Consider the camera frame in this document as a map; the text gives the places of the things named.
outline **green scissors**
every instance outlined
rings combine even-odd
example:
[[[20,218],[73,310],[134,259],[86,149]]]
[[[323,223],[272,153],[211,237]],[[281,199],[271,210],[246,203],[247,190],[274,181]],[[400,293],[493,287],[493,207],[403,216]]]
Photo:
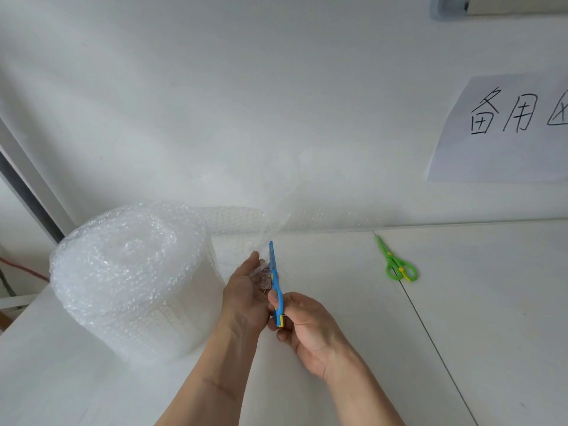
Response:
[[[388,249],[386,243],[383,242],[380,236],[375,235],[375,237],[377,238],[377,243],[379,244],[380,249],[383,251],[385,258],[387,259],[387,268],[385,272],[388,277],[397,280],[404,278],[409,282],[416,281],[416,279],[418,279],[418,271],[416,268],[410,263],[396,257],[393,252]]]

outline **person's right forearm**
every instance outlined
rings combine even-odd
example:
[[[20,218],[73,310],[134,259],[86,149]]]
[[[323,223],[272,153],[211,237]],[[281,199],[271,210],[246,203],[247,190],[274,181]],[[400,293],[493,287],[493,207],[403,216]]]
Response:
[[[337,349],[325,381],[343,426],[404,426],[373,373],[351,346]]]

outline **bubble wrap sheet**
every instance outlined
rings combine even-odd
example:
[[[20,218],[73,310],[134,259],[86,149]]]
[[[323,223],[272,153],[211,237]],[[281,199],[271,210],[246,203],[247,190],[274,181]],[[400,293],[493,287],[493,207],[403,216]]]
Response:
[[[51,282],[79,324],[141,364],[201,343],[224,287],[203,217],[168,203],[115,209],[75,230],[51,257]]]

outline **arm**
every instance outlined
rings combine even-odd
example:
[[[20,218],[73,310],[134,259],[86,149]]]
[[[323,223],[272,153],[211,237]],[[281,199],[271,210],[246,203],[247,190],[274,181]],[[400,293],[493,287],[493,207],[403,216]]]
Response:
[[[223,291],[221,317],[201,357],[156,426],[237,426],[246,381],[268,301],[248,275],[259,265],[255,251]]]
[[[272,308],[278,306],[274,291],[268,299]],[[327,383],[344,426],[404,426],[369,367],[322,304],[288,293],[284,313],[285,326],[278,331],[278,339],[294,349],[308,371]],[[275,330],[273,320],[269,328]]]

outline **paper sign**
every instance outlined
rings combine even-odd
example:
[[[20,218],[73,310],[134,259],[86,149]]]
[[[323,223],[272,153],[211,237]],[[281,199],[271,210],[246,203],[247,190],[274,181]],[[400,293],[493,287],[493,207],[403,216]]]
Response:
[[[568,75],[557,71],[472,78],[450,112],[428,180],[568,179]]]

